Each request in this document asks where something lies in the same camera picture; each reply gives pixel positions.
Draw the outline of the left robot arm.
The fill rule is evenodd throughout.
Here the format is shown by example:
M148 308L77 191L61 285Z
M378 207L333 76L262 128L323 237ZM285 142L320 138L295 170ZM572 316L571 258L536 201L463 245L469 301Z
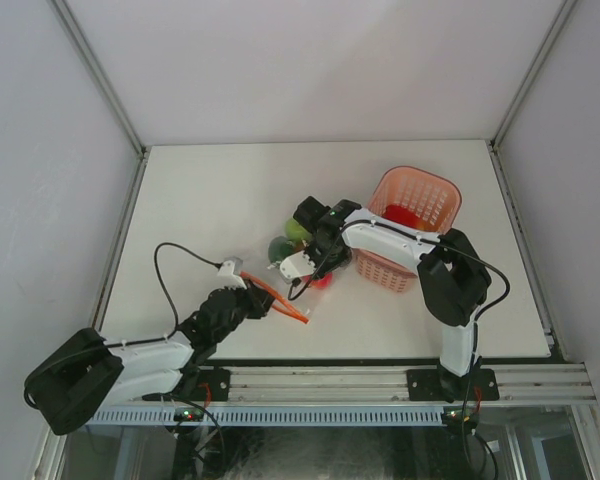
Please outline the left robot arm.
M186 400L203 363L246 320L265 317L274 295L249 281L212 291L198 310L163 337L109 343L96 330L72 335L24 381L24 399L54 434L66 435L96 412L145 396Z

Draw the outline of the clear zip top bag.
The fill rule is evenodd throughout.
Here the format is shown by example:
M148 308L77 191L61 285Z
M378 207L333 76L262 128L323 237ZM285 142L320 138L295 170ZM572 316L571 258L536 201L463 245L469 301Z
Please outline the clear zip top bag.
M311 279L311 276L296 279L291 284L287 284L280 274L280 264L271 264L269 262L267 250L271 240L278 236L287 238L284 230L286 221L283 224L277 224L273 230L266 230L265 236L260 236L255 241L246 244L238 256L244 261L243 270L246 275L257 286L270 290L273 293L275 302L272 309L275 312L293 318L303 324L308 324L317 308L325 301L327 292L333 287L334 283L339 281L339 278L343 275L342 271L351 262L346 267L338 268L331 272L333 274L333 282L328 288L317 290L311 288L310 284L302 295L295 300L290 300L289 297L295 297L300 293L304 285ZM295 242L296 252L304 250L310 242Z

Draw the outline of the red yellow fake peach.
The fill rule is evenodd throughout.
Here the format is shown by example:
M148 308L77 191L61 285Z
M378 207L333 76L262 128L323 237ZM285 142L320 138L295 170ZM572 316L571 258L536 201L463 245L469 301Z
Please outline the red yellow fake peach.
M382 217L386 220L395 222L415 230L425 231L426 222L416 213L408 210L406 207L398 204L390 204L384 210Z

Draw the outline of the red fake apple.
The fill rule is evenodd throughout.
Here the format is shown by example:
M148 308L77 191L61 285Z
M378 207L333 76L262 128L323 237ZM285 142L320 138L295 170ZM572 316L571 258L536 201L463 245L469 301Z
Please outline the red fake apple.
M324 289L328 288L332 284L332 282L333 282L333 274L328 273L320 279L313 280L311 283L311 288L314 288L317 290L324 290Z

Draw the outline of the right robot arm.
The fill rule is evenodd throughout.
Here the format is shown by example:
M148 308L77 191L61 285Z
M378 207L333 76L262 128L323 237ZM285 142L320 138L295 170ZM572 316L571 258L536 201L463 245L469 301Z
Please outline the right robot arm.
M491 277L464 233L436 234L413 229L342 200L330 207L307 197L293 214L311 235L303 250L285 258L282 276L295 285L313 281L344 266L354 250L364 250L416 275L429 313L442 324L437 367L441 391L460 399L472 391L477 354L477 319Z

